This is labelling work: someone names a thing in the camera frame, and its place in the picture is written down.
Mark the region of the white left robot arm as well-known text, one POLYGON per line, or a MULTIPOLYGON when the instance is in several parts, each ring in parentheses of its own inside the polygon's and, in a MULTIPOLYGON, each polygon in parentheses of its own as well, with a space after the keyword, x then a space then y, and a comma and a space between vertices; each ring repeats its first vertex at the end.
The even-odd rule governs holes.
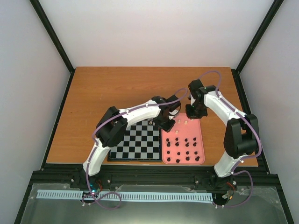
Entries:
POLYGON ((156 96, 141 105, 127 109, 117 109, 114 106, 108 108, 92 134, 94 145, 83 163, 85 172, 81 176, 81 183, 87 188, 96 185, 96 174, 100 172, 107 153, 124 139, 128 127, 150 119, 155 126, 169 132, 175 124, 175 115, 172 112, 180 106, 180 99, 172 95, 168 99, 156 96))

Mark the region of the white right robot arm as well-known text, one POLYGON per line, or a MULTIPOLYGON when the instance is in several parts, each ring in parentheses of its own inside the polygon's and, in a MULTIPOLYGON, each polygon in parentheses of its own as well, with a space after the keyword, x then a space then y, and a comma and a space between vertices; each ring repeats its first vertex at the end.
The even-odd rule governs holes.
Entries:
POLYGON ((188 85, 191 101, 185 106, 190 119, 201 119, 211 109, 225 124, 223 145, 225 152, 214 165, 208 183, 213 189, 220 189, 226 184, 236 167, 253 153, 260 153, 262 146, 258 134, 258 119, 255 115, 238 110, 214 85, 204 86, 197 79, 188 85))

